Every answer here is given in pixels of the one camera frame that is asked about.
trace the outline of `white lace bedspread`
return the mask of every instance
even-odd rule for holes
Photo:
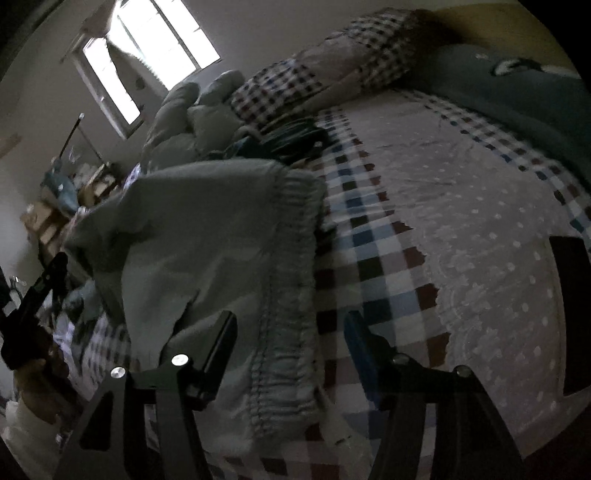
[[[521,453],[535,451],[591,398],[563,398],[558,386],[558,295],[545,239],[580,236],[567,209],[535,169],[520,171],[421,102],[387,92],[345,112],[439,288],[446,367],[469,365]]]

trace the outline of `curtain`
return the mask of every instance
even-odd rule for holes
[[[118,45],[118,37],[110,35],[113,19],[121,7],[121,0],[106,0],[90,17],[86,18],[81,33],[92,38],[105,38],[117,75],[129,96],[141,111],[144,120],[151,123],[168,89],[141,58]]]

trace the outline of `metal bolt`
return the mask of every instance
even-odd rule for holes
[[[458,365],[456,367],[456,373],[462,378],[468,378],[470,375],[472,375],[472,370],[466,365]]]
[[[175,355],[172,360],[173,365],[176,365],[177,367],[186,364],[188,361],[189,357],[187,355],[183,355],[182,353],[180,355]]]
[[[396,355],[394,355],[394,358],[392,358],[392,363],[394,365],[406,365],[408,364],[408,361],[410,359],[408,358],[408,356],[404,355],[403,353],[397,353]]]
[[[111,370],[111,376],[113,378],[123,378],[125,376],[125,368],[115,367],[113,370]]]

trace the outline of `plaid bed sheet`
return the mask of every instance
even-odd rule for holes
[[[423,103],[507,163],[522,171],[531,168],[540,180],[550,182],[557,201],[569,211],[571,225],[591,247],[591,199],[558,162],[478,113],[421,92],[401,93]],[[359,383],[343,337],[346,314],[359,310],[375,333],[432,368],[444,364],[449,334],[435,314],[437,289],[425,277],[425,257],[413,245],[411,228],[397,218],[362,139],[338,108],[321,112],[317,123],[330,132],[333,142],[308,167],[327,183],[326,220],[336,230],[335,235],[319,240],[316,258],[315,307],[324,388],[348,424],[369,439],[375,455],[386,415],[367,402]],[[85,375],[98,385],[110,369],[130,361],[125,328],[113,329],[101,318],[85,353]],[[433,409],[427,411],[425,427],[419,478],[428,478],[433,459]],[[220,479],[348,478],[318,425],[273,455],[228,458],[207,454],[207,460],[214,478]]]

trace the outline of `black mount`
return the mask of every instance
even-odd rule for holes
[[[344,330],[368,400],[390,412],[369,480],[416,478],[427,403],[437,405],[431,480],[525,478],[509,430],[469,367],[424,368],[372,334],[359,312],[348,314]]]
[[[54,301],[61,304],[66,296],[67,265],[67,255],[58,253],[35,284],[27,290],[18,309],[8,316],[0,310],[0,333],[3,338],[1,355],[10,370],[21,368],[29,360],[48,359],[53,338],[39,326],[37,312],[51,291]],[[77,404],[77,394],[72,385],[68,380],[53,374],[50,362],[47,362],[44,374],[67,404]]]
[[[156,405],[165,478],[211,480],[193,410],[202,411],[215,399],[237,334],[236,317],[223,312],[201,365],[193,365],[187,355],[176,355],[141,373],[114,368],[84,410],[54,480],[148,478],[146,404]]]

